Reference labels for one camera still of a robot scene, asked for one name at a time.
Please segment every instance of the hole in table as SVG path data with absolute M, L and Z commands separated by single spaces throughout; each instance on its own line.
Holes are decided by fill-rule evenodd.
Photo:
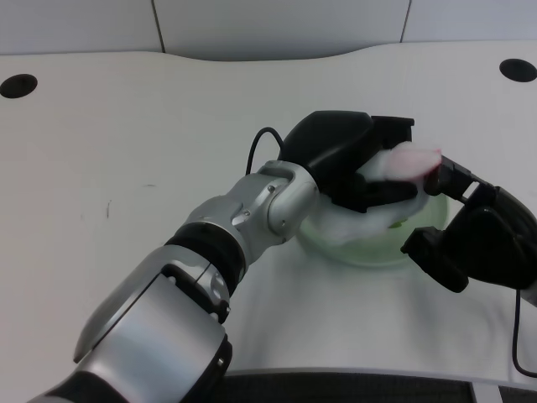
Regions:
M 526 60 L 507 59 L 500 63 L 500 71 L 509 80 L 530 82 L 537 78 L 537 69 Z
M 37 86 L 37 78 L 31 74 L 17 74 L 0 85 L 0 95 L 14 99 L 26 97 Z

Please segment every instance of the wire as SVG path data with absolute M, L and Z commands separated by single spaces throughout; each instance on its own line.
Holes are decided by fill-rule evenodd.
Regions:
M 253 138 L 252 147 L 250 147 L 250 154 L 248 154 L 248 162 L 246 164 L 246 175 L 250 175 L 250 172 L 252 171 L 253 155 L 255 154 L 255 149 L 258 146 L 259 139 L 261 139 L 261 136 L 263 136 L 265 133 L 271 133 L 274 136 L 274 138 L 278 142 L 279 152 L 283 152 L 284 141 L 282 140 L 278 132 L 273 128 L 262 128 Z
M 514 328 L 513 328 L 513 365 L 522 375 L 530 378 L 537 378 L 537 372 L 530 372 L 522 368 L 519 364 L 517 349 L 519 344 L 519 324 L 520 324 L 520 290 L 517 290 L 517 303 L 514 308 Z

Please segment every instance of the white table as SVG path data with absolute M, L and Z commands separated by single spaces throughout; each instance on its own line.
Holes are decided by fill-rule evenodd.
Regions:
M 98 303 L 190 210 L 243 174 L 254 134 L 315 110 L 415 118 L 414 138 L 537 212 L 537 42 L 395 44 L 320 60 L 218 63 L 152 53 L 0 57 L 0 393 L 24 401 L 74 368 Z M 256 166 L 275 158 L 262 141 Z M 269 250 L 232 298 L 231 370 L 328 369 L 484 379 L 537 389 L 511 363 L 514 292 L 460 295 L 417 266 L 359 270 L 295 239 Z M 537 309 L 519 356 L 537 370 Z

